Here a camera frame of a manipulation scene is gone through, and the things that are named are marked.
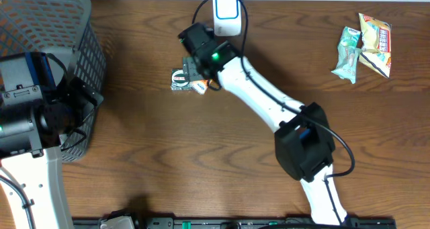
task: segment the laundry basket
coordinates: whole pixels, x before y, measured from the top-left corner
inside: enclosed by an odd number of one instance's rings
[[[101,91],[106,64],[89,23],[90,14],[90,0],[0,0],[0,56],[32,51],[53,53],[69,73]],[[64,151],[63,162],[75,161],[85,154],[94,120],[91,116],[80,127],[88,139]],[[80,139],[80,134],[73,134],[65,146]]]

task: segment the green connector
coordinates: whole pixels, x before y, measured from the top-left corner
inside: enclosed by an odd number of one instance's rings
[[[182,229],[191,229],[191,222],[182,222]]]

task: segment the plastic wrapper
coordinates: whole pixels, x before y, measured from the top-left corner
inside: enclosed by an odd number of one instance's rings
[[[341,79],[349,79],[355,84],[357,76],[357,59],[360,49],[356,48],[361,32],[345,27],[342,32],[341,41],[337,45],[339,61],[336,68],[331,71]]]
[[[363,48],[359,61],[383,77],[390,77],[391,25],[359,13]]]

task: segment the wooden table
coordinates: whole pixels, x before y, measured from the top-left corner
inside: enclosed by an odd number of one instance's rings
[[[107,77],[86,157],[64,165],[74,217],[132,208],[144,215],[284,217],[308,214],[300,183],[278,165],[273,134],[226,91],[172,92],[185,50],[176,36],[199,1],[92,0]],[[357,166],[336,179],[345,209],[430,225],[430,4],[246,1],[246,55],[288,95],[324,107]],[[357,83],[330,73],[358,12],[393,25],[392,73],[359,64]],[[212,4],[198,17],[212,19]],[[234,38],[240,44],[240,38]],[[349,166],[337,144],[335,170]],[[4,195],[0,227],[14,228]]]

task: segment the green light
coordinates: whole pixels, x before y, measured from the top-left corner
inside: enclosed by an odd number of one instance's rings
[[[220,56],[218,55],[218,53],[214,53],[214,54],[212,55],[212,58],[213,58],[214,60],[217,60],[217,59],[219,59],[219,58],[220,58]]]

